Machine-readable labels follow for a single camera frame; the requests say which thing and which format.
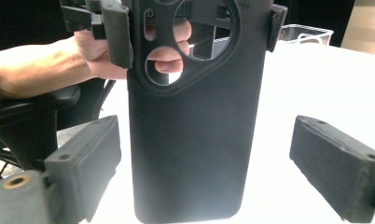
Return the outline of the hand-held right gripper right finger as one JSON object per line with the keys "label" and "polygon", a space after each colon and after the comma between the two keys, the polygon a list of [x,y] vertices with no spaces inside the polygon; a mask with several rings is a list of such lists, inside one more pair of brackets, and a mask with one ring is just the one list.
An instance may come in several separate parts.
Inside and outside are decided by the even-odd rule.
{"label": "hand-held right gripper right finger", "polygon": [[298,116],[289,157],[341,219],[372,221],[374,149],[320,119]]}

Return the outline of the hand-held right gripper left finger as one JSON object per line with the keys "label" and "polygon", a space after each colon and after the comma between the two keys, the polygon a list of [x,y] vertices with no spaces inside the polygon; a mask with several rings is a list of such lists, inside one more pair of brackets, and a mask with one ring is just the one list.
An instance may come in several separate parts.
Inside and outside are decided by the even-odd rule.
{"label": "hand-held right gripper left finger", "polygon": [[60,220],[92,220],[121,159],[118,118],[90,122],[45,159],[49,181],[59,187]]}

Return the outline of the clear plastic box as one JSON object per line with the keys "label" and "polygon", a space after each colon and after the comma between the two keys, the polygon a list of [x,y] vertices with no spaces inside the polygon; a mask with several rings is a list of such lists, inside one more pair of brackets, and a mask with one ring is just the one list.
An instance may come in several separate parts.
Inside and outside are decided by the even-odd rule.
{"label": "clear plastic box", "polygon": [[333,31],[328,29],[301,24],[287,24],[282,27],[277,44],[316,43],[328,46],[332,35]]}

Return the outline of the black phone case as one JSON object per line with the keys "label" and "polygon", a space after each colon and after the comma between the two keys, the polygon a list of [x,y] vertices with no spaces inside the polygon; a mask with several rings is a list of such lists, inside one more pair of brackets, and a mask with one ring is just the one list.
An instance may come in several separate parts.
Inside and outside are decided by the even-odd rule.
{"label": "black phone case", "polygon": [[147,57],[177,47],[173,21],[183,2],[132,3],[132,182],[145,224],[232,217],[250,159],[272,0],[192,0],[190,21],[229,28],[229,43],[208,61],[186,57],[181,77],[161,86]]}

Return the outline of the black clamp fixture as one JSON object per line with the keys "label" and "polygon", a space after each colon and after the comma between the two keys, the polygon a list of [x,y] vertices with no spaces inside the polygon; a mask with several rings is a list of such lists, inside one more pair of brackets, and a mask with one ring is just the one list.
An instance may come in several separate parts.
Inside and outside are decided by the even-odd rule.
{"label": "black clamp fixture", "polygon": [[[355,0],[273,0],[288,8],[285,22],[331,30],[339,47]],[[0,50],[69,37],[59,0],[0,0]]]}

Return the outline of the white table sheet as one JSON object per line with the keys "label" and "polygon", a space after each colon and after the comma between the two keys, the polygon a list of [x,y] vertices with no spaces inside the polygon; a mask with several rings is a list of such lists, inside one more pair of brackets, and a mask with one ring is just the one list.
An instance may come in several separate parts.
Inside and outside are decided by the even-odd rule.
{"label": "white table sheet", "polygon": [[192,224],[348,224],[289,158],[298,115],[375,149],[375,55],[318,44],[268,54],[241,208]]}

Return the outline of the black chair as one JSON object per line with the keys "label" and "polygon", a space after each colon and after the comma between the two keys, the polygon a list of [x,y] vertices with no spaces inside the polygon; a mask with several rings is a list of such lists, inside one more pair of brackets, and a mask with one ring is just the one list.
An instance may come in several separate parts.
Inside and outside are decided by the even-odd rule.
{"label": "black chair", "polygon": [[0,99],[0,161],[22,170],[45,169],[58,148],[57,133],[99,118],[115,85],[96,78],[25,99]]}

